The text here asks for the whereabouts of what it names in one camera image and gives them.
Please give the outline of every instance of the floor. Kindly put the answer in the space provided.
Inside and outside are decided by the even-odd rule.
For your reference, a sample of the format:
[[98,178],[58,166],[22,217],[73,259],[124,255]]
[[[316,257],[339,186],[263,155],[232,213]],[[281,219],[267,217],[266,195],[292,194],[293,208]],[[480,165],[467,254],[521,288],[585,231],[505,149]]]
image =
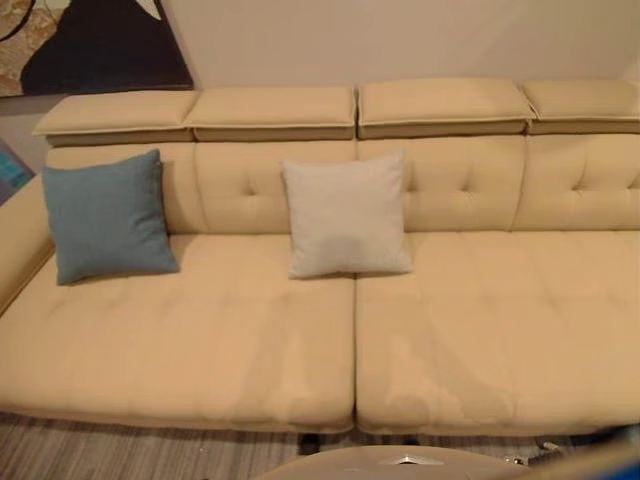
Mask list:
[[[249,480],[292,460],[297,435],[140,429],[0,414],[0,480]],[[502,458],[540,453],[536,439],[420,436],[422,445]],[[322,450],[401,444],[357,430]],[[569,447],[568,438],[559,440]]]

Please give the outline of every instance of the beige sofa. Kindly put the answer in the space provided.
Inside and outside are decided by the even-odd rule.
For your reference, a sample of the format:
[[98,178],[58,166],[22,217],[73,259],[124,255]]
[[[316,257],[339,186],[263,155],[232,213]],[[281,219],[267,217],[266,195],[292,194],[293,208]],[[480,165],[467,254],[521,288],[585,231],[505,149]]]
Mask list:
[[[34,179],[0,209],[0,410],[318,433],[638,422],[638,86],[431,79],[355,98],[218,88],[55,107],[36,131],[52,166],[160,149],[181,271],[56,285]],[[289,279],[280,162],[398,148],[414,271]]]

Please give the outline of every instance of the blue pillow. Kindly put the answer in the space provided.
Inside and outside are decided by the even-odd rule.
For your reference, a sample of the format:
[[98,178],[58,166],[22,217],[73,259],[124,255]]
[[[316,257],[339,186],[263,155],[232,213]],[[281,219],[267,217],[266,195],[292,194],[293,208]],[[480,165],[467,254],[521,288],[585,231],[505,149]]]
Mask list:
[[157,149],[111,165],[44,167],[42,181],[59,285],[179,270],[164,221]]

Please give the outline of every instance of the headrest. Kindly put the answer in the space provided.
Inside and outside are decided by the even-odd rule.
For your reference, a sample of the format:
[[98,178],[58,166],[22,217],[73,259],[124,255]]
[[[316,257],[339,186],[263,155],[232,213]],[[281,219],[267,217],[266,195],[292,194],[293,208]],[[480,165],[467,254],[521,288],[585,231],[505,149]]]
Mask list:
[[545,80],[522,83],[535,110],[532,135],[640,133],[640,88],[625,80]]
[[194,91],[135,91],[74,95],[36,125],[53,146],[188,142],[183,120],[198,97]]
[[351,87],[220,87],[201,93],[185,125],[201,141],[342,140],[355,135]]
[[359,138],[513,134],[533,118],[510,80],[428,78],[360,86]]

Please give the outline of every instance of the abstract painting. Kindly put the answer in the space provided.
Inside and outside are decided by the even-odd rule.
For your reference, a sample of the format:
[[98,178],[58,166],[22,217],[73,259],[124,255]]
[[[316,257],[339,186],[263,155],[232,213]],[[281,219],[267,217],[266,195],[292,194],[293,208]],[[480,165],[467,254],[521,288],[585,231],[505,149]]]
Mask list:
[[0,97],[191,88],[160,0],[0,0]]
[[0,140],[0,205],[24,187],[33,172]]

